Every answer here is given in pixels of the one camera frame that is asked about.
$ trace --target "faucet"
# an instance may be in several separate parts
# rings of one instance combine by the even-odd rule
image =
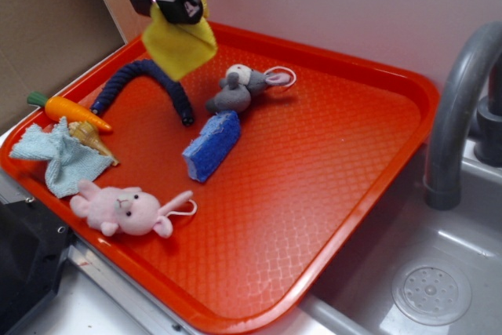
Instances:
[[[488,96],[479,100],[487,80]],[[425,202],[431,208],[452,209],[460,203],[460,169],[471,124],[473,129],[478,127],[476,158],[491,166],[502,166],[499,21],[481,26],[467,40],[446,79],[425,162]]]

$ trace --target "plastic carrot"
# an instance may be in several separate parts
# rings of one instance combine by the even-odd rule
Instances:
[[[31,92],[27,102],[30,105],[43,107],[47,116],[53,121],[59,122],[61,117],[66,117],[68,123],[89,121],[101,131],[111,131],[111,126],[103,119],[68,98],[61,96],[47,98],[40,92]]]

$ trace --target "stainless steel sink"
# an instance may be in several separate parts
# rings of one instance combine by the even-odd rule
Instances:
[[[502,171],[464,158],[461,202],[440,211],[424,203],[424,160],[423,149],[311,293],[370,333],[500,334]]]

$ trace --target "navy rope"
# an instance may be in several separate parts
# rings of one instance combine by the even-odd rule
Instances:
[[[167,91],[173,101],[174,109],[185,126],[194,122],[191,104],[183,86],[179,82],[174,82],[153,60],[149,59],[136,60],[120,68],[104,85],[101,93],[94,100],[91,111],[94,114],[102,115],[126,84],[141,75],[151,76]]]

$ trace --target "yellow cloth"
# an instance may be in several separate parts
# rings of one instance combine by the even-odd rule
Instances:
[[[143,33],[143,44],[151,59],[175,82],[216,55],[216,39],[206,20],[206,0],[202,5],[203,17],[194,25],[170,24],[158,5],[150,9],[152,22]]]

